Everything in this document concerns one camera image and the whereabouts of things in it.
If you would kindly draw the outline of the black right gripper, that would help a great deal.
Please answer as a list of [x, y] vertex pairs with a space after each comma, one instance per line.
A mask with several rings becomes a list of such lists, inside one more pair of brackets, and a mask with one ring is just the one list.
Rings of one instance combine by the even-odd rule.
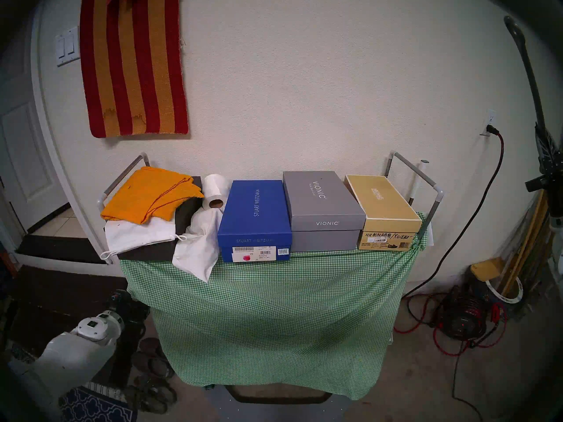
[[528, 192], [545, 191], [552, 228], [562, 228], [562, 152], [552, 135], [535, 125], [535, 139], [541, 176], [526, 182]]

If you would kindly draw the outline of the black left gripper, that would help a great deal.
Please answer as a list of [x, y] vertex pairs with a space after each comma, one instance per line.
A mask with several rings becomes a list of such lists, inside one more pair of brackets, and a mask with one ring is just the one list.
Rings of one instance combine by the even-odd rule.
[[146, 333], [145, 321], [150, 313], [150, 307], [131, 296], [124, 290], [115, 290], [108, 300], [108, 310], [119, 315], [125, 327], [133, 327], [132, 333], [137, 338], [143, 338]]

